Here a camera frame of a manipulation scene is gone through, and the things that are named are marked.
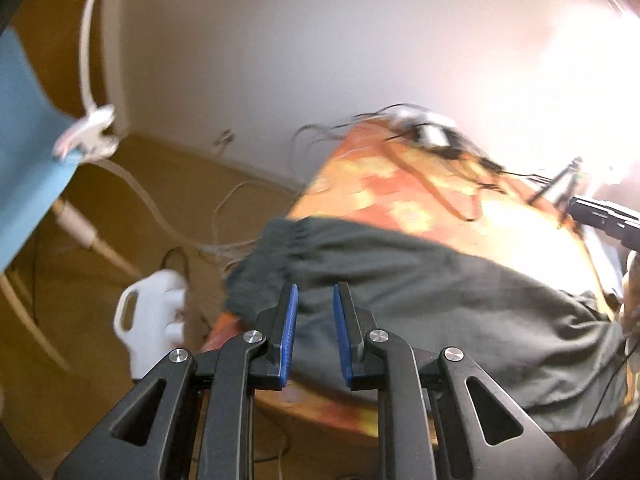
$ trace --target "white cable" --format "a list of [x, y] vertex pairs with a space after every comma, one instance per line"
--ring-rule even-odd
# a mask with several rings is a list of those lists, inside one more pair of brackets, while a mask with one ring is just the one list
[[97, 104], [91, 94], [91, 78], [89, 74], [89, 37], [91, 33], [91, 18], [94, 14], [95, 0], [86, 0], [82, 10], [80, 22], [80, 45], [78, 49], [80, 70], [80, 96], [87, 115], [95, 112]]
[[142, 184], [140, 184], [139, 181], [137, 181], [136, 178], [129, 173], [129, 171], [117, 165], [115, 162], [111, 160], [106, 160], [106, 159], [94, 160], [91, 162], [91, 164], [93, 164], [94, 166], [103, 168], [104, 170], [109, 171], [110, 173], [113, 173], [114, 175], [124, 180], [129, 185], [129, 187], [133, 190], [133, 192], [140, 198], [140, 200], [142, 200], [146, 208], [151, 213], [151, 216], [154, 218], [154, 220], [156, 220], [156, 222], [162, 228], [162, 230], [164, 230], [169, 236], [179, 241], [180, 243], [185, 244], [189, 247], [193, 247], [199, 251], [212, 253], [212, 254], [215, 254], [216, 256], [222, 256], [223, 258], [228, 258], [234, 261], [239, 261], [244, 257], [244, 255], [238, 251], [239, 248], [250, 246], [251, 244], [256, 243], [259, 240], [259, 238], [253, 238], [252, 240], [246, 240], [243, 242], [234, 242], [230, 244], [218, 244], [217, 243], [218, 230], [216, 227], [216, 218], [218, 216], [219, 211], [222, 209], [225, 203], [228, 202], [231, 196], [238, 189], [244, 186], [259, 186], [259, 187], [265, 187], [268, 189], [276, 189], [276, 190], [282, 191], [277, 186], [268, 184], [267, 182], [262, 182], [260, 180], [246, 180], [244, 182], [241, 182], [240, 184], [237, 184], [235, 187], [231, 189], [231, 191], [229, 191], [229, 193], [226, 194], [226, 196], [222, 199], [220, 204], [218, 204], [218, 206], [216, 206], [216, 208], [213, 211], [211, 227], [212, 227], [212, 234], [214, 236], [214, 240], [213, 240], [214, 243], [203, 244], [196, 240], [192, 240], [188, 238], [187, 236], [181, 234], [174, 227], [172, 227], [171, 224], [169, 224], [169, 222], [165, 220], [164, 217], [162, 216], [160, 209], [156, 205], [156, 202], [154, 202], [154, 200], [151, 198], [151, 195], [149, 195], [146, 189], [142, 187]]
[[[392, 134], [392, 133], [393, 133], [393, 132], [392, 132], [389, 128], [387, 128], [386, 126], [381, 126], [381, 125], [379, 125], [379, 124], [375, 124], [375, 123], [369, 123], [369, 122], [367, 122], [367, 119], [368, 119], [368, 118], [365, 118], [365, 119], [361, 120], [361, 121], [358, 123], [358, 124], [360, 124], [360, 127], [361, 127], [361, 128], [372, 128], [372, 129], [374, 129], [374, 130], [376, 130], [376, 131], [379, 131], [379, 132], [384, 133], [385, 135], [388, 135], [388, 134]], [[305, 156], [305, 157], [308, 157], [308, 151], [309, 151], [309, 149], [310, 149], [313, 145], [315, 145], [315, 144], [319, 144], [320, 142], [334, 142], [334, 141], [338, 141], [338, 140], [342, 141], [342, 140], [344, 140], [345, 138], [346, 138], [346, 136], [329, 136], [329, 137], [327, 137], [325, 132], [318, 132], [318, 133], [314, 136], [314, 139], [312, 140], [312, 142], [310, 142], [310, 143], [309, 143], [309, 145], [305, 148], [304, 156]], [[362, 136], [360, 136], [360, 137], [356, 137], [356, 138], [354, 138], [353, 140], [358, 141], [358, 140], [360, 140], [360, 139], [362, 139], [362, 138], [363, 138], [363, 137], [362, 137]], [[422, 147], [422, 145], [421, 145], [421, 144], [416, 144], [416, 143], [414, 143], [414, 142], [412, 142], [412, 141], [410, 141], [410, 140], [408, 140], [408, 141], [406, 141], [406, 142], [408, 142], [409, 144], [412, 144], [412, 145], [418, 146], [418, 147], [420, 147], [420, 148]], [[363, 151], [363, 150], [368, 150], [368, 149], [370, 149], [371, 147], [372, 147], [372, 145], [371, 145], [371, 144], [366, 144], [366, 145], [363, 145], [363, 146], [360, 146], [360, 147], [351, 148], [351, 149], [350, 149], [350, 150], [348, 150], [347, 152], [345, 152], [345, 153], [343, 153], [343, 154], [341, 154], [341, 155], [337, 156], [337, 157], [336, 157], [336, 160], [339, 160], [339, 159], [341, 159], [341, 158], [345, 158], [347, 155], [349, 155], [349, 154], [351, 154], [351, 153], [353, 153], [353, 152], [360, 152], [360, 151]]]
[[323, 136], [323, 138], [325, 138], [326, 140], [341, 140], [344, 138], [344, 136], [341, 137], [337, 134], [331, 134], [328, 138], [326, 138], [326, 136], [334, 130], [339, 130], [341, 128], [348, 128], [350, 126], [353, 126], [354, 124], [358, 124], [358, 123], [361, 123], [362, 121], [367, 121], [369, 119], [373, 119], [377, 117], [380, 117], [380, 114], [378, 112], [374, 112], [372, 114], [360, 114], [359, 116], [354, 116], [353, 118], [351, 118], [349, 121], [345, 123], [336, 124], [335, 126], [324, 126], [323, 124], [314, 123], [314, 124], [306, 124], [305, 126], [302, 126], [299, 129], [297, 129], [296, 132], [291, 136], [291, 139], [289, 141], [290, 143], [289, 173], [293, 181], [296, 184], [298, 183], [298, 176], [296, 175], [296, 167], [295, 167], [296, 143], [298, 142], [298, 137], [302, 133], [307, 132], [309, 130], [313, 130], [316, 132], [313, 138], [313, 141], [311, 142], [310, 145], [306, 147], [306, 150], [305, 150], [305, 156], [306, 156], [306, 153], [308, 152], [309, 147], [312, 144], [316, 144], [316, 141], [318, 140], [318, 136]]
[[237, 258], [238, 253], [233, 251], [232, 248], [235, 247], [233, 244], [229, 244], [228, 246], [212, 246], [207, 244], [201, 244], [196, 240], [191, 240], [190, 238], [184, 236], [179, 231], [177, 231], [174, 227], [167, 222], [162, 213], [158, 209], [156, 202], [151, 198], [146, 189], [142, 187], [142, 184], [136, 180], [136, 178], [129, 173], [129, 171], [125, 170], [123, 167], [117, 165], [115, 162], [111, 160], [94, 160], [91, 164], [103, 168], [104, 170], [113, 173], [114, 175], [120, 177], [124, 180], [129, 187], [133, 190], [133, 192], [138, 195], [140, 200], [145, 204], [146, 208], [151, 213], [151, 216], [154, 218], [158, 225], [165, 231], [169, 236], [178, 240], [180, 243], [185, 244], [189, 247], [193, 247], [199, 251], [218, 253], [220, 252], [222, 256], [226, 256], [228, 258]]
[[27, 313], [27, 310], [20, 301], [20, 298], [18, 298], [17, 294], [14, 291], [14, 288], [11, 286], [9, 279], [5, 274], [0, 274], [0, 290], [2, 290], [2, 293], [9, 303], [9, 306], [14, 311], [14, 314], [22, 322], [24, 327], [29, 331], [29, 333], [33, 336], [37, 343], [42, 347], [45, 353], [65, 372], [72, 374], [73, 369], [71, 368], [69, 363], [66, 362], [66, 360], [55, 349], [55, 347], [49, 342], [47, 337], [42, 333], [42, 330], [40, 330], [40, 327], [38, 327], [33, 322], [33, 319], [31, 319], [31, 316]]

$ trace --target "dark green cloth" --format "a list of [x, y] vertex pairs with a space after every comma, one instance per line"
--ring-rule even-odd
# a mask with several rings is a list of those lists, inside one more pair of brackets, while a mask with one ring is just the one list
[[[622, 362], [620, 326], [593, 308], [593, 296], [572, 298], [484, 258], [337, 219], [271, 221], [229, 276], [226, 306], [254, 322], [285, 282], [296, 283], [293, 373], [353, 396], [340, 374], [332, 311], [340, 281], [380, 328], [414, 348], [463, 349], [548, 432], [584, 428]], [[622, 369], [596, 420], [611, 416], [625, 393]]]

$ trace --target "black cable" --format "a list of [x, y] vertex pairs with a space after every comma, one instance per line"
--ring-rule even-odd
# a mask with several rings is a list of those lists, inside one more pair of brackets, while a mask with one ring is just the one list
[[472, 196], [477, 213], [474, 218], [467, 220], [468, 222], [476, 222], [484, 215], [484, 211], [482, 210], [482, 201], [480, 200], [480, 192], [483, 189], [486, 189], [488, 191], [496, 191], [503, 195], [507, 194], [507, 192], [503, 190], [498, 184], [480, 184], [478, 187], [476, 187], [476, 193]]
[[430, 108], [427, 108], [426, 106], [421, 106], [421, 105], [415, 105], [413, 103], [396, 103], [393, 105], [389, 105], [389, 106], [385, 106], [384, 108], [380, 108], [380, 110], [377, 110], [373, 113], [369, 112], [367, 114], [357, 114], [354, 115], [353, 118], [357, 119], [360, 117], [375, 117], [376, 115], [380, 115], [382, 112], [385, 112], [387, 110], [391, 110], [391, 108], [397, 108], [399, 106], [405, 106], [407, 108], [413, 108], [414, 110], [420, 110], [421, 112], [431, 112]]
[[598, 405], [596, 406], [596, 409], [593, 412], [593, 415], [591, 415], [591, 419], [590, 419], [589, 423], [587, 424], [587, 428], [590, 427], [590, 425], [593, 423], [593, 419], [596, 418], [596, 415], [598, 414], [598, 410], [600, 409], [600, 406], [602, 405], [602, 402], [604, 401], [605, 395], [607, 395], [607, 391], [609, 390], [609, 387], [611, 386], [611, 383], [613, 382], [613, 379], [615, 378], [615, 376], [620, 371], [620, 368], [622, 368], [626, 364], [626, 362], [629, 361], [629, 358], [636, 351], [636, 348], [638, 348], [638, 345], [640, 345], [640, 339], [636, 342], [634, 347], [631, 349], [631, 352], [629, 352], [629, 354], [625, 355], [625, 358], [622, 359], [622, 362], [618, 365], [618, 368], [616, 368], [616, 370], [611, 374], [611, 377], [609, 378], [609, 382], [607, 383], [607, 386], [604, 387], [604, 391], [603, 391], [602, 395], [600, 396], [600, 400], [598, 401]]
[[513, 176], [521, 176], [528, 180], [537, 180], [539, 182], [544, 182], [545, 184], [548, 184], [549, 182], [551, 182], [551, 179], [549, 177], [538, 175], [535, 173], [513, 173], [513, 171], [499, 171], [499, 173], [503, 173], [506, 175], [513, 175]]
[[296, 130], [296, 132], [291, 136], [291, 139], [289, 141], [289, 173], [291, 174], [291, 177], [293, 178], [293, 180], [296, 179], [296, 168], [294, 163], [294, 159], [296, 156], [296, 144], [298, 142], [298, 137], [301, 134], [303, 134], [307, 130], [317, 130], [319, 134], [326, 134], [333, 130], [338, 130], [340, 128], [346, 128], [347, 126], [352, 126], [355, 123], [356, 121], [354, 120], [348, 123], [338, 124], [337, 126], [330, 126], [330, 127], [327, 127], [324, 124], [319, 124], [319, 123], [310, 123], [310, 124], [305, 124], [304, 126], [300, 126]]
[[386, 142], [387, 140], [392, 140], [392, 139], [399, 139], [400, 137], [404, 137], [406, 134], [397, 134], [397, 135], [392, 135], [391, 137], [387, 137], [386, 139], [383, 139], [382, 142]]
[[185, 251], [183, 247], [173, 247], [169, 249], [164, 254], [164, 257], [162, 258], [162, 262], [160, 263], [160, 268], [161, 269], [167, 268], [167, 263], [169, 261], [169, 258], [173, 254], [178, 254], [182, 258], [182, 265], [183, 265], [182, 268], [184, 270], [184, 279], [187, 280], [187, 283], [190, 283], [191, 279], [190, 279], [189, 257], [187, 256], [187, 251]]
[[38, 275], [38, 243], [40, 241], [40, 226], [33, 232], [33, 258], [31, 259], [31, 313], [33, 322], [38, 326], [38, 316], [36, 314], [36, 276]]

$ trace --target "table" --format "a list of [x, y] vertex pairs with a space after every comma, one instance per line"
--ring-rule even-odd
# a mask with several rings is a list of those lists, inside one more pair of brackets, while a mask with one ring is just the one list
[[[483, 189], [492, 176], [472, 158], [446, 161], [399, 140], [383, 124], [354, 126], [287, 216], [343, 218], [446, 244], [527, 274], [552, 288], [596, 294], [598, 309], [611, 315], [588, 252], [572, 222], [558, 228], [558, 212], [545, 198], [527, 206], [532, 189], [502, 176], [505, 194]], [[477, 221], [459, 218], [479, 213]], [[221, 346], [244, 327], [224, 313], [204, 349]], [[372, 404], [347, 404], [296, 381], [281, 392], [257, 392], [258, 402], [280, 412], [361, 436], [378, 436]], [[433, 423], [431, 434], [434, 435]]]

